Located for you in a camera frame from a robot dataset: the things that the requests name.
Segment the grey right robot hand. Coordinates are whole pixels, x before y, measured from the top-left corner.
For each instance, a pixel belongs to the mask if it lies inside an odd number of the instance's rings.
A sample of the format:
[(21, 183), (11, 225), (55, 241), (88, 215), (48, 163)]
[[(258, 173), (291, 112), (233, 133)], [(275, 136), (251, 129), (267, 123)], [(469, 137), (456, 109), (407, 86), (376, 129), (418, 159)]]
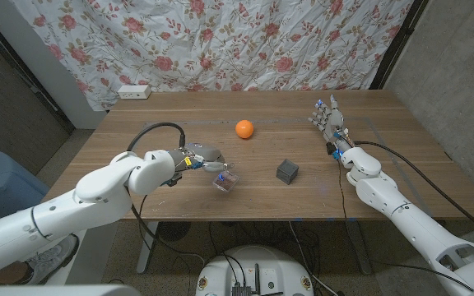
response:
[(339, 160), (344, 152), (354, 147), (354, 143), (348, 138), (348, 129), (344, 127), (337, 100), (330, 95), (330, 105), (319, 100), (314, 107), (316, 112), (312, 112), (308, 120), (323, 134), (327, 153)]

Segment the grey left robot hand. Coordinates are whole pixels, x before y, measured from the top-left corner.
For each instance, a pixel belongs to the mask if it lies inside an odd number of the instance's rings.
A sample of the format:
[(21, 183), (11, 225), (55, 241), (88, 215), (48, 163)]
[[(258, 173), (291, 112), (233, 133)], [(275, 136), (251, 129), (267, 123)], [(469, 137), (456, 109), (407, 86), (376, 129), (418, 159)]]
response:
[(188, 143), (183, 148), (170, 150), (169, 153), (174, 160), (176, 172), (203, 169), (218, 173), (234, 166), (225, 161), (219, 149), (206, 144)]

